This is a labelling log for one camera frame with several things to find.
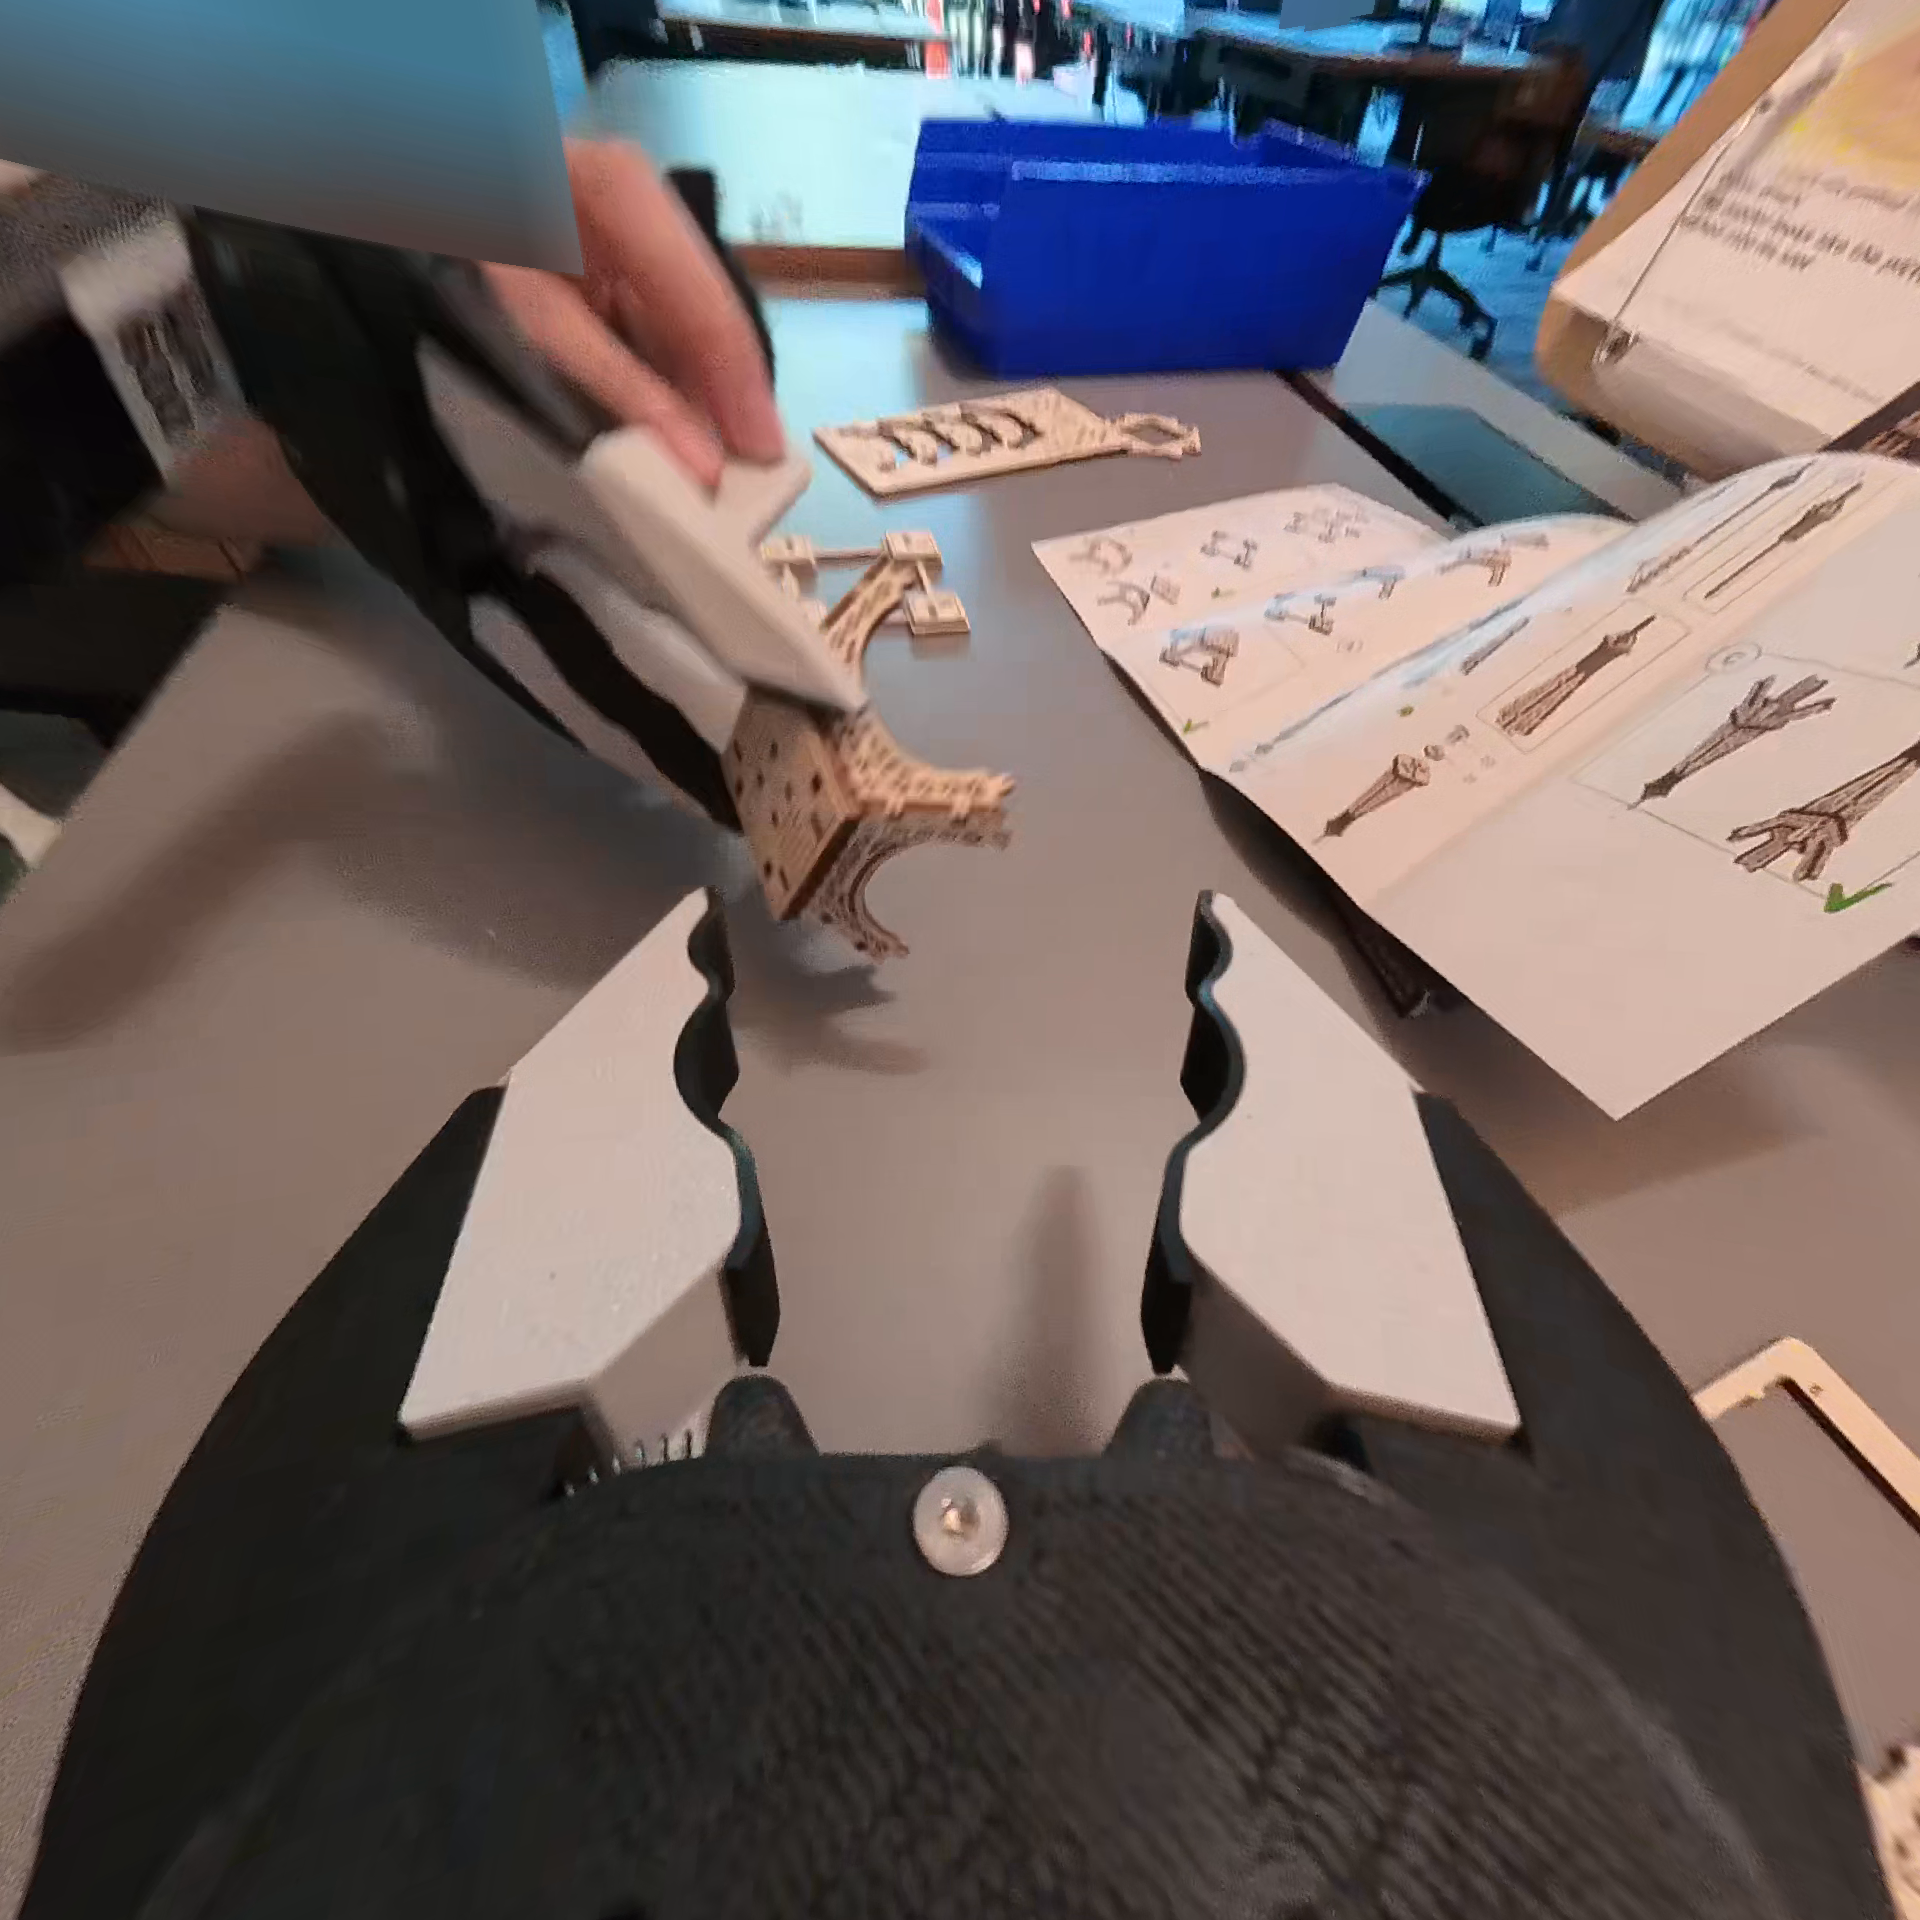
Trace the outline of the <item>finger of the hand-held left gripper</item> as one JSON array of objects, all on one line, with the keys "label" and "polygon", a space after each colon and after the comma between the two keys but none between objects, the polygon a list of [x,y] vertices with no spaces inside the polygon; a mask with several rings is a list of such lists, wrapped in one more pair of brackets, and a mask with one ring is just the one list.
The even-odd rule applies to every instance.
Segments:
[{"label": "finger of the hand-held left gripper", "polygon": [[577,459],[585,542],[637,601],[653,604],[734,678],[811,707],[865,706],[862,673],[782,590],[759,557],[760,539],[808,493],[804,454],[727,465],[702,487],[645,429],[617,429]]},{"label": "finger of the hand-held left gripper", "polygon": [[595,561],[468,573],[464,657],[544,730],[742,832],[726,749],[743,687]]}]

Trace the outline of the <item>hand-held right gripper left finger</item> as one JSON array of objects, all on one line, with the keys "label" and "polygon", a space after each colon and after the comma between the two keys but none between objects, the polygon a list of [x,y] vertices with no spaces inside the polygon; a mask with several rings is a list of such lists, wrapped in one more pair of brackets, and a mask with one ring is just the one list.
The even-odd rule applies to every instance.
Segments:
[{"label": "hand-held right gripper left finger", "polygon": [[689,890],[501,1082],[397,1405],[414,1441],[576,1413],[608,1464],[700,1456],[782,1328],[759,1166],[726,1105],[730,938]]}]

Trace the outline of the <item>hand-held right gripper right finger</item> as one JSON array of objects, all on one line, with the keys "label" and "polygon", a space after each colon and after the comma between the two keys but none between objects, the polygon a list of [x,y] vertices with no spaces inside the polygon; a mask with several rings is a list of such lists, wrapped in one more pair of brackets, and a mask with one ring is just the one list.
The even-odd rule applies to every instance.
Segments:
[{"label": "hand-held right gripper right finger", "polygon": [[1192,1127],[1141,1303],[1152,1371],[1180,1371],[1247,1452],[1352,1417],[1511,1441],[1418,1082],[1225,890],[1194,900],[1186,988]]}]

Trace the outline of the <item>wooden tower base model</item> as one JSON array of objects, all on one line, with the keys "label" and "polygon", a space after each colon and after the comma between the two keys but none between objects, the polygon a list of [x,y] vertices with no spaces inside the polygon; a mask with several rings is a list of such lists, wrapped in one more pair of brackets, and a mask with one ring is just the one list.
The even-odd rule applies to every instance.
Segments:
[{"label": "wooden tower base model", "polygon": [[908,953],[870,904],[889,859],[1011,839],[1011,776],[934,767],[908,753],[873,707],[817,716],[751,694],[722,767],[770,916],[825,927],[873,963]]}]

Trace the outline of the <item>grey desk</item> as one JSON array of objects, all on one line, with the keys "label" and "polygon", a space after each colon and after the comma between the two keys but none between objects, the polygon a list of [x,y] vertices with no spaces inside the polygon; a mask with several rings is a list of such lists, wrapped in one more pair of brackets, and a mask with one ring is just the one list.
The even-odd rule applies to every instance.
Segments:
[{"label": "grey desk", "polygon": [[882,871],[912,950],[875,974],[770,925],[705,823],[470,684],[346,553],[258,576],[88,787],[2,908],[2,1918],[118,1588],[233,1380],[452,1110],[700,885],[727,896],[775,1371],[828,1448],[1082,1452],[1112,1427],[1192,1119],[1201,888],[1462,1110],[1688,1386],[1796,1337],[1917,1448],[1917,953],[1625,1119],[1476,1010],[1396,1021],[1031,542],[1307,484],[1429,508],[1285,378],[1079,392],[1206,450],[906,517],[972,636],[879,641],[879,707],[1019,789],[1007,853]]}]

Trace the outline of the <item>person's left hand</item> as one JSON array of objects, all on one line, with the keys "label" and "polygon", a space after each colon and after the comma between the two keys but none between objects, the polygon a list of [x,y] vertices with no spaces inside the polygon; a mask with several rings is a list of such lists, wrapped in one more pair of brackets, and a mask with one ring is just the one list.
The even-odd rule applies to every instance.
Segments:
[{"label": "person's left hand", "polygon": [[623,141],[566,136],[577,274],[490,264],[521,340],[617,426],[660,436],[686,476],[786,454],[767,352],[686,201]]}]

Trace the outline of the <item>small wooden arch section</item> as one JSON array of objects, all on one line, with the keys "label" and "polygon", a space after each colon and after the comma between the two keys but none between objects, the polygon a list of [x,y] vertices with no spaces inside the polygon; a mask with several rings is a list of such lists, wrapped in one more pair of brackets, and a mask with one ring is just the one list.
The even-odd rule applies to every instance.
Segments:
[{"label": "small wooden arch section", "polygon": [[824,549],[808,537],[767,537],[759,564],[782,595],[824,632],[828,654],[862,666],[886,626],[912,641],[967,641],[972,620],[944,583],[944,553],[934,532],[897,529],[875,544]]}]

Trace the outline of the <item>wooden sheet with arch cutouts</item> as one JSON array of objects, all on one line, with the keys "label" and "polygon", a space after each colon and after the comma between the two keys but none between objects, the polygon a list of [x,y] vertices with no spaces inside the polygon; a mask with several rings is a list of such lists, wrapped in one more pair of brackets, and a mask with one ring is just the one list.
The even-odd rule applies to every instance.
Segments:
[{"label": "wooden sheet with arch cutouts", "polygon": [[1102,414],[1055,384],[824,426],[817,448],[870,497],[906,498],[1097,459],[1190,459],[1201,430],[1155,413]]}]

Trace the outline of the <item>slotted wooden sheet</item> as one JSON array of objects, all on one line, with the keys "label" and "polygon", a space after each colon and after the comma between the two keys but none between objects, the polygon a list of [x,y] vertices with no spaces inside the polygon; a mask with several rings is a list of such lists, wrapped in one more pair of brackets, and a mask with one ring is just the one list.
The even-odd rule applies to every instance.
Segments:
[{"label": "slotted wooden sheet", "polygon": [[265,561],[258,539],[184,532],[151,517],[113,518],[84,549],[94,573],[233,583]]}]

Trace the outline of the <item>white instruction booklet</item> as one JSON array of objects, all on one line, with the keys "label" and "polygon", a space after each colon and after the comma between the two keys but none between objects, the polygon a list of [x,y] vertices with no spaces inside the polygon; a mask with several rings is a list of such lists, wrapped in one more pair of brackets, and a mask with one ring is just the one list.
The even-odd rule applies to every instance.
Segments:
[{"label": "white instruction booklet", "polygon": [[1447,537],[1297,487],[1031,553],[1201,774],[1611,1118],[1917,933],[1917,465]]}]

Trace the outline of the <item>blue plastic bin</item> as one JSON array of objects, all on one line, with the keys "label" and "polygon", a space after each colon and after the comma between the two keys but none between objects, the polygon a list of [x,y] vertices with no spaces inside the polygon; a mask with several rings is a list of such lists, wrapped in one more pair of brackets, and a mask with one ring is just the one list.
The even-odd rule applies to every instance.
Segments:
[{"label": "blue plastic bin", "polygon": [[1319,371],[1427,175],[1285,123],[931,116],[906,255],[983,371]]}]

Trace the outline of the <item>black office chair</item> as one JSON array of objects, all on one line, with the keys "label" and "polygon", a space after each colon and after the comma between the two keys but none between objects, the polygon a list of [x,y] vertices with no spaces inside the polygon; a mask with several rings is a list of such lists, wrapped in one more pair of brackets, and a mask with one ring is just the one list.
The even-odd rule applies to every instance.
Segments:
[{"label": "black office chair", "polygon": [[1595,99],[1595,71],[1580,49],[1549,46],[1524,71],[1506,76],[1484,99],[1447,99],[1424,123],[1420,170],[1401,250],[1427,250],[1382,274],[1376,295],[1404,291],[1410,319],[1427,296],[1443,296],[1465,334],[1465,355],[1485,361],[1498,319],[1443,264],[1443,246],[1484,227],[1528,227],[1549,186],[1560,175]]}]

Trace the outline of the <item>wooden stand with paper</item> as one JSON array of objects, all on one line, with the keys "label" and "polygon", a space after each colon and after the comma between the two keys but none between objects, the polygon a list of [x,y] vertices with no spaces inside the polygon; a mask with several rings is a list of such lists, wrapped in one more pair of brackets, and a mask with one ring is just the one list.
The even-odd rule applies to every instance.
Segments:
[{"label": "wooden stand with paper", "polygon": [[1694,476],[1917,465],[1917,2],[1780,2],[1553,278],[1540,378]]}]

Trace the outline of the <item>empty wooden sheet frame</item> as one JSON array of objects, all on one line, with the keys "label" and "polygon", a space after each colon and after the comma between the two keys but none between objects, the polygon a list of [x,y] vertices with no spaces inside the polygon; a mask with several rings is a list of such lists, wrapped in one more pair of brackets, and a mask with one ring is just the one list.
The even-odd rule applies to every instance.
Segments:
[{"label": "empty wooden sheet frame", "polygon": [[1690,1391],[1705,1421],[1782,1391],[1848,1456],[1855,1474],[1917,1528],[1917,1452],[1810,1343],[1782,1337]]}]

